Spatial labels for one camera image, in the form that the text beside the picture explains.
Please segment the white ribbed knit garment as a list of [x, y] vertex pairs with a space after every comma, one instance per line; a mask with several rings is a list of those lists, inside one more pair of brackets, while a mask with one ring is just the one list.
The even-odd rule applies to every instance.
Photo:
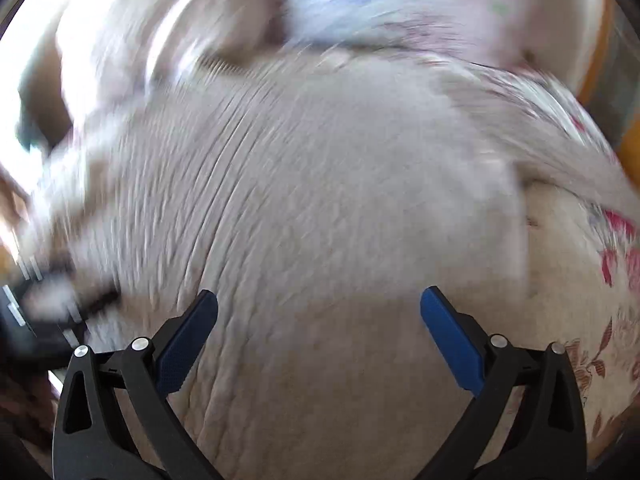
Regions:
[[409, 479], [468, 404], [420, 319], [439, 287], [525, 337], [524, 184], [454, 102], [452, 58], [200, 68], [93, 115], [44, 170], [24, 253], [122, 306], [99, 351], [201, 289], [220, 311], [172, 406], [229, 479]]

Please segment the floral cream bedsheet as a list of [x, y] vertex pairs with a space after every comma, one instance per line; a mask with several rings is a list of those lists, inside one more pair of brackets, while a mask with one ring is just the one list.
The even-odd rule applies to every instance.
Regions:
[[596, 123], [552, 76], [461, 64], [448, 79], [454, 102], [523, 181], [523, 334], [564, 344], [597, 463], [639, 423], [638, 195]]

